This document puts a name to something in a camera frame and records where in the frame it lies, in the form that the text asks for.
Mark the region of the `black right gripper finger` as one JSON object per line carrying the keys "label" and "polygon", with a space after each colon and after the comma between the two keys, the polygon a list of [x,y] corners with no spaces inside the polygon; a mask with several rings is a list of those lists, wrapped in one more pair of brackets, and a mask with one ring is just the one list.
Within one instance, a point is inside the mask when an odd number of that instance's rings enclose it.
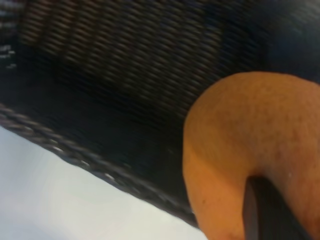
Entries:
{"label": "black right gripper finger", "polygon": [[275,186],[264,177],[246,180],[242,207],[246,240],[310,240]]}

